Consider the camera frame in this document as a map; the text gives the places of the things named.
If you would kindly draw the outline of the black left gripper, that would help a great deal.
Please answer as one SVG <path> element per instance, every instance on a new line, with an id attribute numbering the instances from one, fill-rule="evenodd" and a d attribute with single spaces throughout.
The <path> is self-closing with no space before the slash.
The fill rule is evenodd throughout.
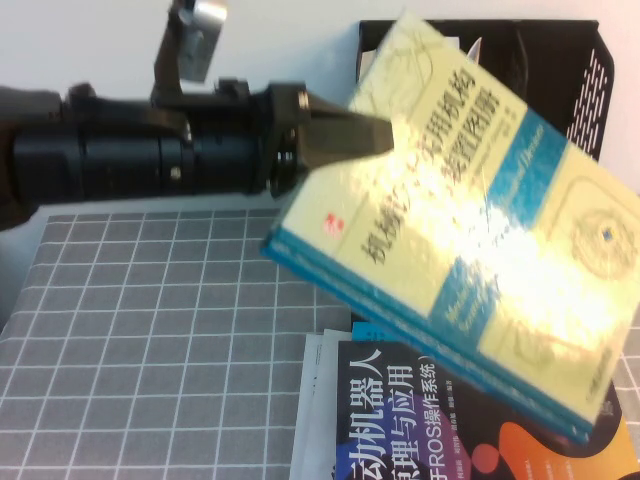
<path id="1" fill-rule="evenodd" d="M 257 157 L 252 194 L 278 198 L 306 171 L 382 155 L 394 148 L 391 122 L 308 93 L 304 83 L 270 83 L 252 95 Z"/>

